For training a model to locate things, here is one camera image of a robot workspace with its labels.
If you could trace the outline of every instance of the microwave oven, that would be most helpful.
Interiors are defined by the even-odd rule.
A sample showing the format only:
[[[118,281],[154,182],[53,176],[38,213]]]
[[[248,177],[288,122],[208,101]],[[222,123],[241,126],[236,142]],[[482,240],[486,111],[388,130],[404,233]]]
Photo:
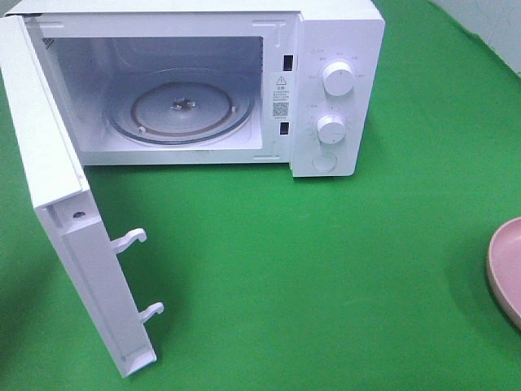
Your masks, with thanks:
[[[370,0],[23,0],[0,67],[36,214],[120,374],[156,360],[84,165],[355,169],[383,37]]]

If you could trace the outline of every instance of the open door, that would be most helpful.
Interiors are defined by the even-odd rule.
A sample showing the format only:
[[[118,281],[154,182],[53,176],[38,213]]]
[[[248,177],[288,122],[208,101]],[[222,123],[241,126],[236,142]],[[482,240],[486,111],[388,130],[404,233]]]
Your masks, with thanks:
[[[34,210],[122,376],[156,360],[116,254],[141,229],[111,241],[21,16],[0,19],[0,68]]]

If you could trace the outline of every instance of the green table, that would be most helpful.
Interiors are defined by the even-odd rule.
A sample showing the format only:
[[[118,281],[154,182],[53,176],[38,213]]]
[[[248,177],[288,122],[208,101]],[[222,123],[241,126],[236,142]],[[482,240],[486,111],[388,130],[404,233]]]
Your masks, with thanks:
[[[0,389],[519,389],[488,242],[521,215],[521,83],[442,11],[380,0],[350,178],[286,165],[88,168],[159,362],[128,379],[30,206],[0,97]]]

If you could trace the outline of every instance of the power knob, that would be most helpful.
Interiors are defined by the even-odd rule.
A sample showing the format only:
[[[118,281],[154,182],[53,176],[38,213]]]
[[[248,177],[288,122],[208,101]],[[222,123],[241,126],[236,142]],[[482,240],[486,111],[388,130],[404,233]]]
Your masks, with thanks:
[[[318,139],[325,144],[336,144],[345,137],[346,122],[342,116],[330,114],[317,122]]]
[[[355,84],[355,71],[344,61],[335,61],[322,71],[326,92],[333,96],[346,95]]]

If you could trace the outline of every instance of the qr code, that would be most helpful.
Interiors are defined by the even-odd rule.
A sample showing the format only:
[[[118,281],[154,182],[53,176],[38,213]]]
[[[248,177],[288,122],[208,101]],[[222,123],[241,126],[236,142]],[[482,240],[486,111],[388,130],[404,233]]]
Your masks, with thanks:
[[[288,102],[274,103],[274,116],[287,116],[290,104]]]

